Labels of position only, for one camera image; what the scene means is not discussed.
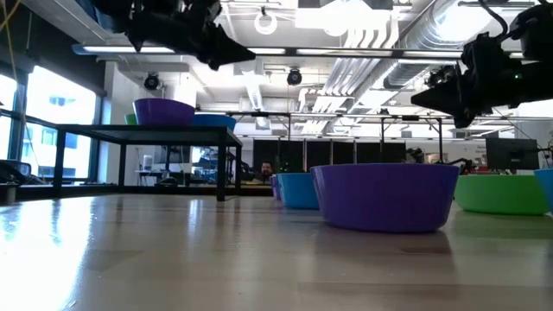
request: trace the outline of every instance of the table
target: table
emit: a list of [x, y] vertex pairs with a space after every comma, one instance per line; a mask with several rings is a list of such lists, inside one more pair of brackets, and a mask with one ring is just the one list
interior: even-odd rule
[[[115, 143], [121, 146], [119, 154], [119, 192], [124, 192], [124, 171], [128, 145], [166, 145], [166, 146], [203, 146], [218, 147], [217, 187], [218, 201], [225, 200], [226, 185], [226, 148], [236, 148], [235, 187], [240, 193], [242, 162], [242, 142], [225, 126], [148, 126], [148, 125], [80, 125], [58, 124], [56, 157], [54, 167], [54, 189], [59, 194], [63, 175], [63, 159], [67, 133], [87, 136], [99, 141]], [[165, 168], [168, 170], [168, 159]]]

